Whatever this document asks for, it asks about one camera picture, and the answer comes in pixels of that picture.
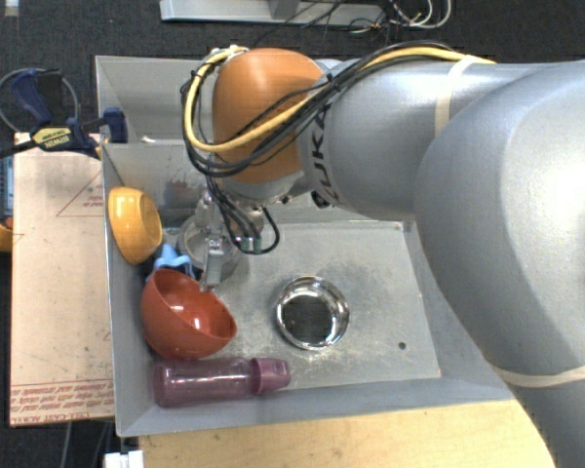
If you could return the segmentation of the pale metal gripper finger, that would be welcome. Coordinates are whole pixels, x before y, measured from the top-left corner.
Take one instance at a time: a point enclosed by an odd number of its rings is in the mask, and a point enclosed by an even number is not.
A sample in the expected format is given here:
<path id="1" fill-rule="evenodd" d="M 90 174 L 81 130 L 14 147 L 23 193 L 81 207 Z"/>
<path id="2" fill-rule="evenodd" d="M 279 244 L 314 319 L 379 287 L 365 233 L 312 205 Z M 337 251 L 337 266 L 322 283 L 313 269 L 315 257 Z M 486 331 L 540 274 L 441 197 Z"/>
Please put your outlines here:
<path id="1" fill-rule="evenodd" d="M 206 240 L 200 291 L 209 292 L 217 287 L 222 278 L 224 251 L 219 240 Z"/>

